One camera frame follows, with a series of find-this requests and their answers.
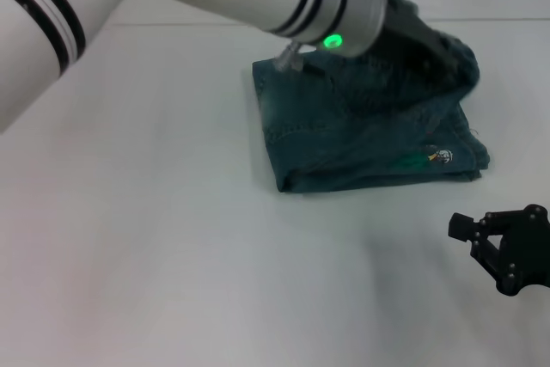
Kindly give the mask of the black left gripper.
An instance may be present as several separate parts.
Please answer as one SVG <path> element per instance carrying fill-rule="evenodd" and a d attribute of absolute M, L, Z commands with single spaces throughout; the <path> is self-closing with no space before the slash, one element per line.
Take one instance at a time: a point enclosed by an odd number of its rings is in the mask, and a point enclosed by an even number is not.
<path fill-rule="evenodd" d="M 434 83 L 458 73 L 458 61 L 441 36 L 415 14 L 386 13 L 374 56 Z"/>

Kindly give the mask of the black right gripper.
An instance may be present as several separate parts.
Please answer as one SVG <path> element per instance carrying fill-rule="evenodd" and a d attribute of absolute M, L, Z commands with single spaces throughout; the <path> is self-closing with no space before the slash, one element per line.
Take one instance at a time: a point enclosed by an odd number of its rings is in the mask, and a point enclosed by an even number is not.
<path fill-rule="evenodd" d="M 478 221 L 455 213 L 448 233 L 456 240 L 472 241 L 470 255 L 503 295 L 516 296 L 532 285 L 549 287 L 549 220 L 543 206 L 487 212 Z M 491 235 L 502 236 L 499 248 L 488 239 Z"/>

